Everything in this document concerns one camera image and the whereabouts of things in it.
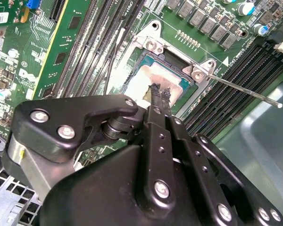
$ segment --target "bolt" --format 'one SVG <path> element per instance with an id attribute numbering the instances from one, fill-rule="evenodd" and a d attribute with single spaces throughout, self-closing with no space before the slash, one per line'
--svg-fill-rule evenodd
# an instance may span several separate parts
<path id="1" fill-rule="evenodd" d="M 156 181 L 154 184 L 154 189 L 156 194 L 163 199 L 166 199 L 167 197 L 169 197 L 170 195 L 170 191 L 169 188 L 167 187 L 167 185 L 162 182 L 162 181 Z"/>
<path id="2" fill-rule="evenodd" d="M 155 111 L 157 114 L 161 114 L 161 111 L 160 111 L 158 108 L 154 108 L 154 111 Z"/>
<path id="3" fill-rule="evenodd" d="M 148 41 L 147 44 L 146 44 L 146 48 L 147 50 L 149 51 L 154 51 L 157 47 L 157 44 L 153 41 Z"/>
<path id="4" fill-rule="evenodd" d="M 61 126 L 58 128 L 58 134 L 64 139 L 72 139 L 75 137 L 75 131 L 70 126 Z"/>
<path id="5" fill-rule="evenodd" d="M 221 217 L 226 220 L 226 221 L 231 221 L 232 220 L 232 215 L 228 208 L 224 206 L 223 204 L 218 205 L 218 211 L 221 215 Z"/>
<path id="6" fill-rule="evenodd" d="M 270 213 L 272 214 L 273 218 L 274 218 L 276 221 L 281 221 L 281 218 L 280 218 L 279 214 L 278 214 L 275 210 L 271 209 L 271 210 L 270 210 Z"/>
<path id="7" fill-rule="evenodd" d="M 204 137 L 200 137 L 200 140 L 203 142 L 203 143 L 208 143 L 208 141 L 204 138 Z"/>
<path id="8" fill-rule="evenodd" d="M 264 220 L 269 221 L 269 216 L 268 216 L 268 214 L 266 213 L 266 211 L 265 211 L 263 208 L 260 207 L 260 208 L 258 209 L 258 211 L 259 211 L 260 216 L 261 216 Z"/>
<path id="9" fill-rule="evenodd" d="M 176 122 L 176 124 L 180 125 L 181 121 L 179 119 L 174 119 L 174 121 Z"/>
<path id="10" fill-rule="evenodd" d="M 202 78 L 202 74 L 197 73 L 197 74 L 195 75 L 195 79 L 201 79 L 201 78 Z"/>
<path id="11" fill-rule="evenodd" d="M 134 103 L 132 102 L 132 100 L 126 99 L 125 102 L 131 107 L 134 106 Z"/>
<path id="12" fill-rule="evenodd" d="M 48 121 L 49 117 L 45 112 L 42 111 L 34 111 L 30 114 L 32 120 L 42 123 Z"/>

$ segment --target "blue connector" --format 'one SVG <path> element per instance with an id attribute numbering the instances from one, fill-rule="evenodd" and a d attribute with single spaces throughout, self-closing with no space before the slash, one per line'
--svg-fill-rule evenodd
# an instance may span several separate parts
<path id="1" fill-rule="evenodd" d="M 35 9 L 40 6 L 41 0 L 29 0 L 26 6 L 30 9 Z"/>

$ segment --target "capacitor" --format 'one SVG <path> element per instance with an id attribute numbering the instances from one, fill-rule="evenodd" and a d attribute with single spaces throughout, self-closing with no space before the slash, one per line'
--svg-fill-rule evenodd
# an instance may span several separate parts
<path id="1" fill-rule="evenodd" d="M 0 90 L 0 100 L 5 100 L 11 96 L 9 89 Z"/>
<path id="2" fill-rule="evenodd" d="M 253 26 L 253 32 L 255 34 L 263 36 L 263 35 L 268 33 L 268 26 L 264 26 L 264 25 L 261 25 L 261 24 L 255 24 Z"/>
<path id="3" fill-rule="evenodd" d="M 236 2 L 237 0 L 222 0 L 222 1 L 225 4 L 230 4 L 230 3 Z"/>
<path id="4" fill-rule="evenodd" d="M 251 15 L 255 11 L 255 5 L 252 2 L 244 2 L 238 5 L 237 13 L 240 16 Z"/>

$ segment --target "black dimm slot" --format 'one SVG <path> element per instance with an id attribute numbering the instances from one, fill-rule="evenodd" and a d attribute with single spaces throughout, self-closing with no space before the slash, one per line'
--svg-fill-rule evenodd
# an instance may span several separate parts
<path id="1" fill-rule="evenodd" d="M 269 79 L 269 80 L 265 80 L 264 83 L 260 86 L 260 90 L 259 92 L 263 92 L 270 84 L 272 84 L 272 82 L 275 81 L 276 78 L 279 77 L 279 75 L 283 73 L 283 67 L 282 68 L 277 68 L 276 73 L 273 74 L 273 76 Z M 246 101 L 244 102 L 244 105 L 248 106 L 252 101 L 255 100 L 255 97 L 252 96 L 245 96 Z M 236 115 L 233 116 L 233 118 L 237 117 L 242 110 L 238 109 L 236 110 Z M 218 135 L 218 133 L 220 133 L 226 126 L 228 126 L 231 123 L 231 120 L 225 120 L 224 122 L 222 122 L 221 124 L 218 125 L 217 128 L 215 128 L 214 130 L 211 130 L 207 136 L 212 139 L 214 138 L 216 135 Z"/>
<path id="2" fill-rule="evenodd" d="M 90 36 L 88 37 L 87 44 L 84 47 L 84 51 L 82 55 L 80 56 L 79 62 L 76 64 L 75 69 L 73 70 L 73 78 L 67 85 L 66 91 L 64 92 L 63 97 L 69 97 L 75 88 L 76 83 L 78 82 L 79 78 L 81 78 L 79 75 L 81 73 L 81 70 L 86 63 L 86 59 L 89 53 L 90 48 L 92 47 L 93 43 L 95 42 L 97 38 L 97 34 L 101 31 L 103 25 L 105 24 L 105 21 L 109 15 L 109 11 L 111 10 L 111 7 L 113 5 L 114 0 L 108 0 L 105 1 L 105 5 L 102 7 L 100 11 L 100 17 L 96 22 L 96 26 L 94 27 L 93 31 L 91 32 Z"/>
<path id="3" fill-rule="evenodd" d="M 98 1 L 91 1 L 90 6 L 88 7 L 87 13 L 85 15 L 85 19 L 82 23 L 82 26 L 80 28 L 80 31 L 75 39 L 74 45 L 71 48 L 69 57 L 67 59 L 67 62 L 63 68 L 63 71 L 61 73 L 61 76 L 58 80 L 57 85 L 55 86 L 55 91 L 54 91 L 54 95 L 55 98 L 60 94 L 60 92 L 62 91 L 63 85 L 65 84 L 65 81 L 67 79 L 67 75 L 71 69 L 71 65 L 73 64 L 75 58 L 76 58 L 76 54 L 78 52 L 78 48 L 80 46 L 80 44 L 82 43 L 82 39 L 83 39 L 83 35 L 86 32 L 87 26 L 90 23 L 90 21 L 92 20 L 92 16 L 94 16 L 94 11 L 95 11 L 95 7 L 97 5 Z M 95 23 L 92 23 L 92 27 L 90 28 L 90 32 L 92 31 L 93 27 L 95 26 Z"/>
<path id="4" fill-rule="evenodd" d="M 251 89 L 250 85 L 244 85 L 253 75 L 253 73 L 258 70 L 258 68 L 265 62 L 267 61 L 269 58 L 269 56 L 262 56 L 260 58 L 258 58 L 258 60 L 252 62 L 251 65 L 249 65 L 248 68 L 246 68 L 245 71 L 241 72 L 242 74 L 238 77 L 237 81 L 235 81 L 235 83 L 239 86 L 245 87 L 247 89 Z M 195 134 L 197 133 L 202 127 L 204 127 L 206 125 L 206 123 L 208 121 L 210 121 L 210 119 L 217 113 L 220 111 L 220 109 L 222 109 L 223 105 L 225 105 L 232 97 L 232 95 L 234 93 L 237 92 L 236 89 L 233 89 L 232 87 L 226 86 L 226 88 L 224 89 L 225 91 L 223 91 L 221 96 L 218 96 L 218 98 L 216 100 L 213 101 L 213 105 L 215 105 L 216 107 L 214 107 L 213 111 L 207 111 L 206 113 L 206 117 L 205 119 L 201 119 L 199 118 L 199 120 L 197 121 L 197 124 L 195 124 L 195 127 L 197 127 L 197 129 L 193 129 L 192 133 Z"/>
<path id="5" fill-rule="evenodd" d="M 276 65 L 278 64 L 277 61 L 271 60 L 267 62 L 267 65 L 263 66 L 263 68 L 258 68 L 259 71 L 256 72 L 256 75 L 251 78 L 247 86 L 244 86 L 248 89 L 251 89 L 255 92 L 258 92 L 258 89 L 255 87 L 264 79 L 268 74 L 269 71 L 271 71 Z M 208 120 L 205 122 L 205 128 L 201 130 L 200 133 L 207 134 L 209 133 L 223 118 L 231 118 L 231 115 L 233 114 L 231 111 L 241 102 L 241 100 L 248 96 L 247 94 L 240 92 L 238 90 L 235 90 L 231 88 L 232 91 L 229 95 L 227 95 L 225 98 L 228 98 L 229 101 L 226 102 L 226 104 L 218 110 L 218 112 L 215 114 L 216 120 Z"/>
<path id="6" fill-rule="evenodd" d="M 261 48 L 252 45 L 247 53 L 241 56 L 241 64 L 234 64 L 233 67 L 228 69 L 228 71 L 224 74 L 223 79 L 232 81 L 237 78 L 237 75 L 246 67 L 247 63 L 250 62 L 255 56 L 257 56 L 260 52 Z M 210 105 L 213 104 L 214 100 L 221 95 L 221 93 L 226 89 L 226 85 L 222 83 L 215 83 L 212 90 L 207 94 L 207 96 L 203 99 L 203 101 L 188 115 L 188 117 L 184 120 L 184 123 L 187 128 L 190 126 L 209 109 Z"/>
<path id="7" fill-rule="evenodd" d="M 141 11 L 145 1 L 146 0 L 141 0 L 141 1 L 135 2 L 135 4 L 133 4 L 133 7 L 132 7 L 133 12 L 132 13 L 128 12 L 129 18 L 127 19 L 127 24 L 125 26 L 125 32 L 124 32 L 124 35 L 123 35 L 120 43 L 123 43 L 125 38 L 127 38 L 127 35 L 129 34 L 131 27 L 132 27 L 133 23 L 135 22 L 135 19 L 137 18 L 139 12 Z M 110 53 L 107 54 L 107 57 L 105 58 L 105 61 L 104 61 L 105 63 L 103 65 L 107 64 L 107 62 L 110 60 L 109 59 Z M 92 86 L 92 89 L 90 90 L 90 93 L 89 93 L 90 96 L 95 95 L 95 92 L 96 92 L 96 90 L 98 89 L 98 87 L 101 83 L 100 81 L 102 81 L 103 78 L 105 77 L 106 72 L 102 72 L 102 71 L 103 70 L 100 70 L 100 73 L 98 73 L 96 84 L 94 84 Z"/>
<path id="8" fill-rule="evenodd" d="M 90 65 L 90 67 L 88 68 L 88 70 L 86 72 L 86 75 L 84 76 L 84 80 L 81 83 L 81 85 L 80 85 L 80 87 L 78 89 L 78 92 L 76 94 L 77 97 L 81 96 L 83 94 L 83 92 L 85 91 L 85 89 L 87 87 L 87 84 L 90 82 L 90 80 L 92 78 L 92 75 L 93 75 L 93 72 L 94 72 L 96 66 L 98 65 L 98 62 L 100 60 L 101 55 L 106 50 L 106 48 L 107 48 L 108 44 L 110 43 L 111 38 L 112 38 L 113 34 L 115 33 L 115 31 L 117 29 L 120 29 L 118 24 L 121 22 L 121 19 L 123 17 L 123 13 L 127 10 L 128 6 L 129 6 L 129 3 L 130 3 L 130 0 L 125 0 L 124 2 L 122 2 L 122 6 L 121 6 L 120 10 L 118 10 L 116 17 L 113 18 L 112 24 L 107 29 L 107 31 L 108 31 L 107 35 L 106 36 L 103 35 L 104 36 L 103 42 L 102 43 L 100 43 L 100 42 L 98 43 L 98 46 L 97 46 L 97 48 L 95 49 L 94 52 L 97 52 L 99 50 L 99 52 L 97 53 L 97 55 L 99 57 L 96 59 L 96 62 L 92 63 Z M 112 46 L 111 46 L 110 49 L 112 49 L 112 47 L 114 46 L 116 38 L 117 37 L 115 37 L 115 40 L 112 42 Z"/>

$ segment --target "green circuit board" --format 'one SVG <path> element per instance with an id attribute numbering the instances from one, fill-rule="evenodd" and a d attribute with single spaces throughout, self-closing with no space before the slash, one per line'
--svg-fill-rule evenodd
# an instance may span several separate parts
<path id="1" fill-rule="evenodd" d="M 140 48 L 129 53 L 129 47 L 136 35 L 153 20 L 158 20 L 161 24 L 160 38 L 182 55 L 198 64 L 214 59 L 214 75 L 218 77 L 223 76 L 236 63 L 258 36 L 253 32 L 255 24 L 266 25 L 269 31 L 283 25 L 283 0 L 257 0 L 256 10 L 250 16 L 240 16 L 237 13 L 237 7 L 243 0 L 230 4 L 224 4 L 221 0 L 205 0 L 205 6 L 202 5 L 204 0 L 191 0 L 188 2 L 193 5 L 193 9 L 187 16 L 179 15 L 186 0 L 179 0 L 174 8 L 167 7 L 167 0 L 143 2 L 136 18 L 131 19 L 130 15 L 137 1 L 85 0 L 78 4 L 75 0 L 43 0 L 38 9 L 30 10 L 26 23 L 10 23 L 5 37 L 0 39 L 0 90 L 9 89 L 11 92 L 10 97 L 0 100 L 0 135 L 8 137 L 13 109 L 23 101 L 101 95 L 109 56 L 118 31 L 126 23 L 132 24 L 126 29 L 113 64 L 110 93 L 122 92 L 122 85 L 132 75 L 132 70 L 143 53 Z M 275 4 L 278 8 L 267 15 L 266 12 Z M 211 16 L 216 8 L 218 13 Z M 214 29 L 224 27 L 227 35 L 234 37 L 233 44 L 225 45 L 227 36 L 214 40 L 214 29 L 206 32 L 202 26 L 192 25 L 191 19 L 196 11 L 204 14 L 203 21 L 211 18 Z M 19 19 L 22 13 L 23 11 L 17 14 Z M 118 18 L 122 20 L 114 26 L 117 13 L 122 14 Z M 97 31 L 94 40 L 91 39 L 92 31 Z M 121 65 L 124 58 L 128 60 Z M 82 64 L 79 70 L 76 67 L 78 63 Z M 67 90 L 72 81 L 73 86 Z M 182 109 L 198 88 L 196 85 L 190 86 L 172 107 L 172 113 L 177 114 L 181 110 L 183 113 L 179 117 L 185 118 L 214 84 L 211 81 L 197 99 Z M 113 150 L 114 145 L 106 147 L 103 153 Z M 90 151 L 98 153 L 99 149 L 96 147 Z M 96 156 L 95 159 L 98 159 L 104 154 Z"/>
<path id="2" fill-rule="evenodd" d="M 0 26 L 19 23 L 28 0 L 0 0 Z"/>

